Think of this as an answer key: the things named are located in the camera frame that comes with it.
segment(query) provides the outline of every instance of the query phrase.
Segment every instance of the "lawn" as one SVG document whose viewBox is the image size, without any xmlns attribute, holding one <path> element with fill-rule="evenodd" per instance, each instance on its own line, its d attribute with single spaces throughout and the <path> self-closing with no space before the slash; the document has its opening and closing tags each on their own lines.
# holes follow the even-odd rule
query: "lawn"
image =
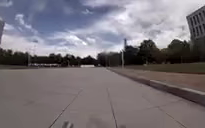
<svg viewBox="0 0 205 128">
<path fill-rule="evenodd" d="M 160 71 L 160 72 L 177 72 L 191 74 L 205 74 L 205 63 L 190 63 L 190 64 L 157 64 L 147 66 L 126 66 L 130 69 Z"/>
</svg>

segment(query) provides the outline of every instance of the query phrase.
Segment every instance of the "pavement joint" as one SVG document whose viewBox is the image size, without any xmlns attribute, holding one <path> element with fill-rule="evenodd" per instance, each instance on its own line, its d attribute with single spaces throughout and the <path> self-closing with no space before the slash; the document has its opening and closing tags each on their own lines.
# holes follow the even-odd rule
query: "pavement joint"
<svg viewBox="0 0 205 128">
<path fill-rule="evenodd" d="M 153 104 L 150 100 L 148 100 L 147 98 L 145 98 L 143 95 L 141 95 L 142 98 L 144 98 L 146 101 L 148 101 L 149 103 Z M 155 106 L 154 108 L 157 108 L 159 109 L 161 112 L 163 112 L 164 114 L 166 114 L 167 116 L 169 116 L 171 119 L 173 119 L 175 122 L 177 122 L 179 125 L 181 125 L 182 127 L 184 128 L 187 128 L 186 126 L 184 126 L 181 122 L 179 122 L 178 120 L 176 120 L 174 117 L 172 117 L 170 114 L 166 113 L 163 109 L 160 108 L 160 106 Z"/>
<path fill-rule="evenodd" d="M 62 112 L 55 118 L 55 120 L 52 122 L 52 124 L 48 128 L 52 128 L 52 126 L 56 123 L 56 121 L 62 116 L 62 114 L 67 110 L 67 108 L 78 98 L 79 94 L 82 92 L 80 90 L 78 94 L 73 98 L 73 100 L 62 110 Z"/>
<path fill-rule="evenodd" d="M 115 127 L 118 128 L 118 124 L 117 124 L 117 120 L 116 120 L 115 112 L 114 112 L 114 107 L 113 107 L 113 104 L 112 104 L 112 100 L 111 100 L 111 96 L 110 96 L 108 88 L 107 88 L 107 95 L 108 95 L 108 99 L 109 99 L 109 102 L 110 102 L 111 111 L 112 111 L 112 115 L 113 115 L 114 122 L 115 122 Z"/>
<path fill-rule="evenodd" d="M 161 109 L 160 107 L 157 107 L 160 111 L 162 111 L 163 113 L 165 113 L 167 116 L 169 116 L 170 118 L 172 118 L 174 121 L 176 121 L 178 124 L 180 124 L 182 127 L 187 128 L 184 124 L 182 124 L 181 122 L 179 122 L 178 120 L 176 120 L 173 116 L 171 116 L 170 114 L 168 114 L 167 112 L 165 112 L 163 109 Z"/>
</svg>

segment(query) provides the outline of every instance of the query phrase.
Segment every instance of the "road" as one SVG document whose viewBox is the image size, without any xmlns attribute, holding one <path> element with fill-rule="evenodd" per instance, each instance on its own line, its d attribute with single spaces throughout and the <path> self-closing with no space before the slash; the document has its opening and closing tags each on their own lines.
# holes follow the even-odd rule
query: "road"
<svg viewBox="0 0 205 128">
<path fill-rule="evenodd" d="M 205 128 L 205 107 L 104 68 L 0 70 L 0 128 Z"/>
</svg>

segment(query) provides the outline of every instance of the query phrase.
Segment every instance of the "tree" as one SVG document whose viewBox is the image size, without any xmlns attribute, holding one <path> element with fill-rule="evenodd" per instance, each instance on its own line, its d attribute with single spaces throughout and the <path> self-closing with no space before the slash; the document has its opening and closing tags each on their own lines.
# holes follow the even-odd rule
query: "tree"
<svg viewBox="0 0 205 128">
<path fill-rule="evenodd" d="M 160 50 L 152 40 L 144 40 L 139 46 L 139 58 L 145 63 L 158 63 Z"/>
<path fill-rule="evenodd" d="M 125 65 L 139 64 L 137 54 L 139 49 L 133 46 L 126 46 L 124 51 Z"/>
<path fill-rule="evenodd" d="M 171 63 L 186 63 L 190 62 L 190 45 L 186 41 L 174 39 L 168 45 L 169 58 Z"/>
<path fill-rule="evenodd" d="M 81 62 L 82 64 L 85 64 L 85 65 L 96 65 L 96 60 L 91 56 L 87 56 L 83 58 Z"/>
</svg>

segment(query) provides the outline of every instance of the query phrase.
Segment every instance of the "blue sky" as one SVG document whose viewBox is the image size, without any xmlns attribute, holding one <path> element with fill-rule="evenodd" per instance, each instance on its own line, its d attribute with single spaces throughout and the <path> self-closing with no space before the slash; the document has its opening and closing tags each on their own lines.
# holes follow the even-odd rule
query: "blue sky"
<svg viewBox="0 0 205 128">
<path fill-rule="evenodd" d="M 0 0 L 1 47 L 32 54 L 96 56 L 153 39 L 189 40 L 186 15 L 205 0 Z"/>
</svg>

